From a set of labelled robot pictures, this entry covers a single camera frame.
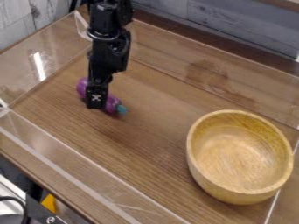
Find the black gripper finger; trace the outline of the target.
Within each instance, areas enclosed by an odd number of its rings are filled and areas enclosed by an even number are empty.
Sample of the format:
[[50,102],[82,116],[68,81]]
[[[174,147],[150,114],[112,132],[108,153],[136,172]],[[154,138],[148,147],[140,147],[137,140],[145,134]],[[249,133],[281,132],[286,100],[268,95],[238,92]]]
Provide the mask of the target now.
[[108,84],[89,83],[85,89],[85,103],[89,109],[102,109],[108,100]]

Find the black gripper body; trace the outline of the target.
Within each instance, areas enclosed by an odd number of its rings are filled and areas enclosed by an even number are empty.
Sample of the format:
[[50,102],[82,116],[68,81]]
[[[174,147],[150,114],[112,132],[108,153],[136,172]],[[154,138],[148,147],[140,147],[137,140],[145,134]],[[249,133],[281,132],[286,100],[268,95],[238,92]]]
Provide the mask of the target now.
[[92,49],[88,56],[88,84],[106,85],[112,75],[126,70],[130,31],[120,28],[108,33],[88,28]]

